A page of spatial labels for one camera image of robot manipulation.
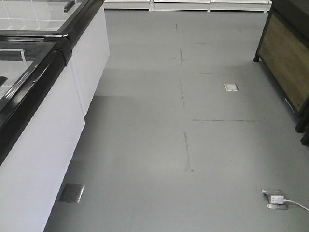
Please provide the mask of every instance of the white freezer cabinet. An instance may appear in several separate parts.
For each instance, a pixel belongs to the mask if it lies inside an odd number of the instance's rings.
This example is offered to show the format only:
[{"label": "white freezer cabinet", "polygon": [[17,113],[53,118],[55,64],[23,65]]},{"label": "white freezer cabinet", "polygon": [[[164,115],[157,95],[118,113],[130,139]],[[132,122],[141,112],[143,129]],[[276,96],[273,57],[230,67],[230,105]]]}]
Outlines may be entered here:
[{"label": "white freezer cabinet", "polygon": [[84,127],[70,44],[0,41],[0,231],[44,230]]},{"label": "white freezer cabinet", "polygon": [[0,36],[66,38],[86,115],[110,51],[104,0],[0,0]]}]

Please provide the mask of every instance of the display shelf base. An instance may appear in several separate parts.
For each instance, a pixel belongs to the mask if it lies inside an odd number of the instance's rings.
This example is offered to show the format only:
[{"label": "display shelf base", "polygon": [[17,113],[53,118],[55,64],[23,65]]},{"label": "display shelf base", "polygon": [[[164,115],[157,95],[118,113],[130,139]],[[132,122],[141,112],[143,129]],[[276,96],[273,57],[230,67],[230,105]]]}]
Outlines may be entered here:
[{"label": "display shelf base", "polygon": [[103,7],[105,9],[137,9],[152,10],[150,0],[105,0]]}]

